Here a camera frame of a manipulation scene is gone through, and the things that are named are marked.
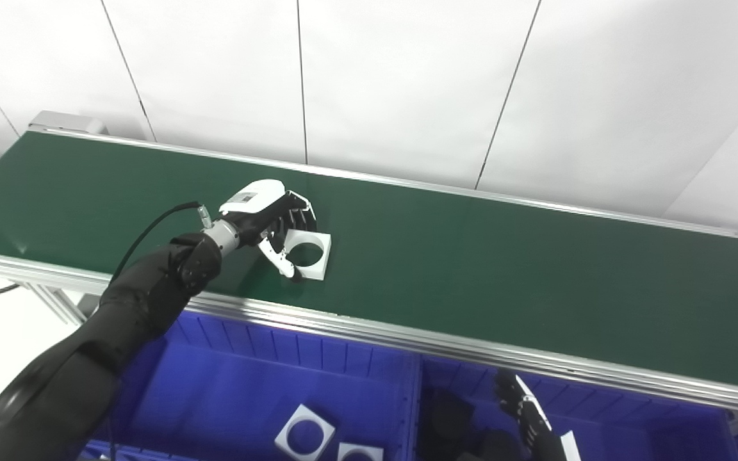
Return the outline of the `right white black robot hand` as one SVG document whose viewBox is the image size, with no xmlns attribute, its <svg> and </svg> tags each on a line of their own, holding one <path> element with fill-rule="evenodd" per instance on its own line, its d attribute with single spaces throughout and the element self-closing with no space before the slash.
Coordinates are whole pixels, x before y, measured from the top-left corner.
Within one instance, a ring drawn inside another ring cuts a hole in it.
<svg viewBox="0 0 738 461">
<path fill-rule="evenodd" d="M 512 417 L 520 429 L 522 443 L 531 460 L 580 460 L 576 435 L 557 434 L 536 395 L 518 374 L 498 368 L 494 392 L 501 411 Z"/>
</svg>

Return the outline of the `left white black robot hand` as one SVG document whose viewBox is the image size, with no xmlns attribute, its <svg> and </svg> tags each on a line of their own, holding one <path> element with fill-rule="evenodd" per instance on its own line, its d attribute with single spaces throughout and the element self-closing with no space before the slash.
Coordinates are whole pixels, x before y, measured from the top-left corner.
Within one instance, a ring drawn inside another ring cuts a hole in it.
<svg viewBox="0 0 738 461">
<path fill-rule="evenodd" d="M 222 220 L 234 228 L 238 246 L 258 247 L 261 253 L 292 281 L 302 280 L 283 246 L 288 231 L 317 231 L 311 202 L 285 188 L 279 180 L 257 180 L 220 205 Z"/>
</svg>

